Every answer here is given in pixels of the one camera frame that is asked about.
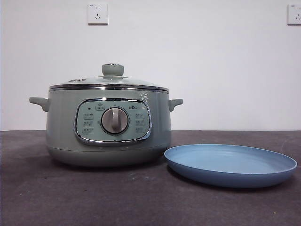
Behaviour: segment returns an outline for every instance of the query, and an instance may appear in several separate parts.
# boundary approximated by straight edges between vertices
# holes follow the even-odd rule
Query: dark gray table
[[[173,131],[172,146],[254,146],[301,163],[301,131]],[[164,158],[144,165],[88,169],[50,158],[44,131],[1,132],[1,225],[301,225],[301,171],[261,189],[196,183]]]

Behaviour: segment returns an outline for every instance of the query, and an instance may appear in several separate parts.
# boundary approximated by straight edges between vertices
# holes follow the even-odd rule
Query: lid knob
[[[119,64],[102,65],[102,72],[104,76],[122,76],[124,67]]]

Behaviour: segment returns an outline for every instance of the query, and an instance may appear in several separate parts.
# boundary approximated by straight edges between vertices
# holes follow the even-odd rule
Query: wall outlet
[[[108,4],[88,4],[88,24],[108,24]]]
[[[287,6],[287,24],[301,25],[301,4]]]

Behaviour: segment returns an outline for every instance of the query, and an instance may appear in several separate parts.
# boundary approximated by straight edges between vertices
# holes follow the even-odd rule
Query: electric hot pot
[[[170,145],[170,112],[183,103],[169,90],[123,76],[119,64],[103,76],[49,87],[48,98],[30,103],[47,113],[49,154],[89,167],[130,165],[158,158]]]

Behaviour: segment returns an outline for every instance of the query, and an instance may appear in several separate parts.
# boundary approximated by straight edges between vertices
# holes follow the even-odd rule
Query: plastic plate
[[[277,152],[237,145],[183,145],[164,152],[178,174],[206,184],[255,188],[288,179],[297,162]]]

